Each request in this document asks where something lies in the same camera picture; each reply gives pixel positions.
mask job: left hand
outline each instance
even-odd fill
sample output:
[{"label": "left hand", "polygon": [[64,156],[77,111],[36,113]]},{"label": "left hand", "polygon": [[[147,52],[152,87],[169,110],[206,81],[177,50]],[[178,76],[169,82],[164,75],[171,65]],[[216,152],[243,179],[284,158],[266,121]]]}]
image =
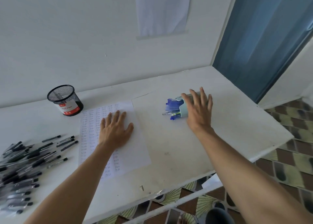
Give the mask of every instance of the left hand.
[{"label": "left hand", "polygon": [[115,112],[113,118],[112,113],[109,113],[106,119],[103,118],[101,120],[98,147],[107,147],[114,151],[128,142],[134,130],[134,124],[130,123],[125,130],[125,117],[126,112],[122,112],[122,114],[119,115],[118,110]]}]

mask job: mesh pen holder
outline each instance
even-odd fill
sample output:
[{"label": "mesh pen holder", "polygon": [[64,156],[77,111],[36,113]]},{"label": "mesh pen holder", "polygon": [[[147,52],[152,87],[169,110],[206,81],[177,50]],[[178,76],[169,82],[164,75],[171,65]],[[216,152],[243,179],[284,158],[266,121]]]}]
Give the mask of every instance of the mesh pen holder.
[{"label": "mesh pen holder", "polygon": [[65,116],[74,116],[79,114],[84,105],[75,94],[75,89],[71,85],[60,85],[52,89],[47,99],[53,102]]}]

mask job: tiled floor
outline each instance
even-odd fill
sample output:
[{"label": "tiled floor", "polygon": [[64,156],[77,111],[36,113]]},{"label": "tiled floor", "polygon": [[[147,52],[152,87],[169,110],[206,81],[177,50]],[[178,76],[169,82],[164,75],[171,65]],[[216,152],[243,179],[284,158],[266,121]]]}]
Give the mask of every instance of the tiled floor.
[{"label": "tiled floor", "polygon": [[[295,139],[259,159],[255,164],[278,181],[313,214],[313,109],[301,100],[295,100],[266,111],[289,130]],[[124,223],[202,189],[201,184],[208,178],[203,177],[191,182],[118,215],[99,221],[98,224]],[[144,224],[176,224],[179,215],[183,215],[188,224],[202,224],[205,223],[208,211],[218,201],[236,224],[245,223],[225,188],[221,187],[150,218]]]}]

